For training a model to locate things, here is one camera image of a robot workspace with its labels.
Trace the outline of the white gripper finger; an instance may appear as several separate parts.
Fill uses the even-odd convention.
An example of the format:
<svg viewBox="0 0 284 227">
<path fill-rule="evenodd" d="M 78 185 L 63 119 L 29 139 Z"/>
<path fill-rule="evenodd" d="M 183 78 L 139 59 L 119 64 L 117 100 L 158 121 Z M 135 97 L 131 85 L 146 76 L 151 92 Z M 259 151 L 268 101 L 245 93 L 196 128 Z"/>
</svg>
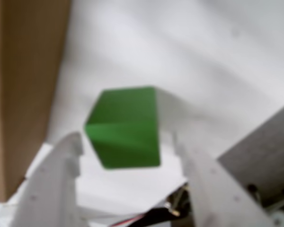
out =
<svg viewBox="0 0 284 227">
<path fill-rule="evenodd" d="M 53 147 L 30 176 L 13 218 L 15 227 L 79 227 L 76 178 L 82 139 L 78 132 Z"/>
<path fill-rule="evenodd" d="M 234 178 L 205 151 L 177 141 L 183 173 L 189 184 L 193 220 L 197 227 L 272 227 L 272 219 Z"/>
</svg>

